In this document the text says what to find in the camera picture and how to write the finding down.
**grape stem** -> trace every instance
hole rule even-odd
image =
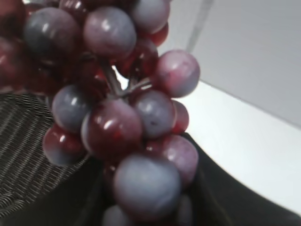
[[[123,90],[121,92],[121,95],[119,95],[119,97],[126,98],[127,96],[132,94],[137,89],[146,90],[146,89],[150,89],[151,87],[152,87],[151,80],[149,78],[146,78],[146,79],[141,80],[136,85],[133,85],[132,87],[129,87],[126,90]]]
[[[117,79],[115,71],[113,70],[109,62],[100,60],[100,64],[102,66],[103,73],[108,81],[111,95],[119,97],[120,95],[122,95],[123,90],[121,88],[120,82]]]

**white surface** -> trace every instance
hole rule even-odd
[[[215,0],[193,50],[202,79],[301,126],[300,8],[300,0]]]
[[[301,214],[301,131],[204,83],[179,99],[188,132],[224,170]]]

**grape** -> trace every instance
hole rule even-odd
[[[45,6],[38,3],[28,3],[25,5],[26,10],[26,18],[28,19],[34,12],[38,11],[41,8],[44,8]]]
[[[67,12],[43,8],[27,20],[24,40],[38,57],[56,62],[73,54],[80,41],[80,28]]]
[[[143,122],[144,136],[155,139],[171,132],[175,122],[172,101],[163,93],[151,90],[136,98],[134,108]]]
[[[200,67],[191,54],[184,50],[171,50],[160,57],[151,79],[154,88],[170,97],[184,97],[197,87]]]
[[[71,133],[80,133],[82,122],[91,109],[89,97],[75,85],[61,89],[52,103],[55,122]]]
[[[43,140],[43,150],[48,160],[58,166],[74,164],[85,155],[80,137],[62,130],[57,125],[47,131]]]
[[[0,33],[22,33],[25,21],[25,6],[22,0],[0,0]]]
[[[137,221],[159,220],[170,214],[180,192],[178,171],[161,158],[133,154],[121,162],[114,178],[118,205]]]
[[[179,170],[183,187],[189,186],[198,167],[196,148],[185,138],[171,135],[164,139],[162,150],[163,156],[174,163]]]
[[[173,128],[173,133],[175,134],[181,134],[185,132],[185,130],[188,128],[189,125],[189,114],[186,109],[186,107],[178,102],[178,101],[173,101],[174,107],[175,107],[175,112],[176,112],[176,121],[175,125]]]
[[[72,15],[80,25],[85,23],[88,10],[81,0],[61,0],[59,8]]]
[[[182,195],[176,211],[178,226],[192,226],[192,204],[187,195]]]
[[[139,0],[132,7],[130,16],[139,30],[147,33],[156,33],[167,23],[169,12],[169,2],[163,0]]]
[[[14,39],[0,37],[0,59],[0,93],[23,90],[38,73],[24,46]]]
[[[28,80],[26,90],[35,95],[54,95],[63,87],[50,70],[40,68],[39,73]]]
[[[92,156],[117,160],[139,148],[142,124],[135,110],[123,100],[109,100],[85,118],[81,134]]]
[[[103,215],[102,226],[135,226],[119,206],[112,206]]]
[[[168,32],[169,32],[169,25],[167,23],[160,31],[154,34],[140,32],[139,36],[144,38],[149,38],[158,47],[162,45],[162,43],[166,40],[168,36]]]
[[[123,60],[117,62],[118,71],[125,77],[131,73],[141,78],[154,73],[158,61],[158,50],[149,39],[138,39],[133,52]]]
[[[81,89],[98,100],[103,100],[109,92],[106,77],[96,60],[77,64],[71,78]]]
[[[102,7],[88,15],[84,39],[97,55],[120,59],[133,51],[136,33],[125,12],[114,7]]]

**bunch of grapes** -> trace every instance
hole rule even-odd
[[[116,205],[102,226],[191,225],[183,191],[198,153],[172,98],[196,88],[200,67],[183,50],[158,55],[169,12],[170,0],[0,0],[0,92],[46,97],[52,164],[104,162]]]

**gray wall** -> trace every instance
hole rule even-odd
[[[192,49],[202,80],[301,127],[300,9],[300,0],[215,0]]]

